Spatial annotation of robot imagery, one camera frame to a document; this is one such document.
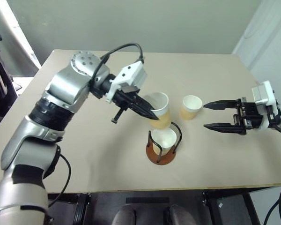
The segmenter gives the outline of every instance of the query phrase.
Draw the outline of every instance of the white wall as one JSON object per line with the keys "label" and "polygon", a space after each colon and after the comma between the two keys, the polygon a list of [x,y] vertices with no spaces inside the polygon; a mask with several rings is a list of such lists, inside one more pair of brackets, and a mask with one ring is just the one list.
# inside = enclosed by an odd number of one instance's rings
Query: white wall
{"label": "white wall", "polygon": [[8,0],[42,63],[53,49],[231,53],[260,0]]}
{"label": "white wall", "polygon": [[257,81],[269,80],[281,104],[281,0],[263,0],[234,49]]}

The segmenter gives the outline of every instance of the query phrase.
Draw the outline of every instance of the wooden table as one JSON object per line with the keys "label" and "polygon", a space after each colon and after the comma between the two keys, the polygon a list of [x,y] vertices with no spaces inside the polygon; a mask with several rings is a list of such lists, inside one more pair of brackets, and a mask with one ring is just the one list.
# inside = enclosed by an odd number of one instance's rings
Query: wooden table
{"label": "wooden table", "polygon": [[[64,68],[75,51],[52,52],[35,78],[16,100],[0,124],[0,156],[22,120],[39,100],[53,75]],[[104,52],[94,52],[101,56]],[[118,52],[108,66],[117,74],[134,62],[135,52]],[[185,95],[199,96],[204,103],[246,96],[253,101],[253,76],[234,55],[146,53],[148,77],[140,91],[165,92],[170,99],[171,119],[183,132],[176,158],[168,165],[155,165],[146,155],[147,119],[131,110],[117,124],[111,119],[118,111],[114,104],[90,95],[66,128],[60,142],[62,153],[72,166],[66,192],[123,190],[165,190],[262,187],[281,184],[281,134],[266,130],[248,135],[222,134],[203,124],[233,123],[235,110],[203,109],[190,121],[179,116]],[[63,160],[45,179],[48,192],[60,192],[67,178]]]}

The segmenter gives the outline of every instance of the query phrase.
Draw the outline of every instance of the paper cup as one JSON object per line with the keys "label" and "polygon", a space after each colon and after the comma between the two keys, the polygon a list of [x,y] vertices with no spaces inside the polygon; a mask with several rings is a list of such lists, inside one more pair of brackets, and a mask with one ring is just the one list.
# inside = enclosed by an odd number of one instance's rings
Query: paper cup
{"label": "paper cup", "polygon": [[[176,143],[177,134],[169,127],[161,130],[155,129],[152,132],[152,139],[162,147],[162,156],[164,156]],[[153,144],[153,151],[155,154],[159,155],[160,148]]]}
{"label": "paper cup", "polygon": [[162,92],[155,92],[145,95],[143,99],[155,108],[152,112],[159,118],[159,120],[150,120],[151,126],[156,129],[168,128],[170,126],[169,97]]}
{"label": "paper cup", "polygon": [[181,107],[181,117],[184,120],[191,120],[202,108],[202,100],[194,95],[188,95],[183,98]]}

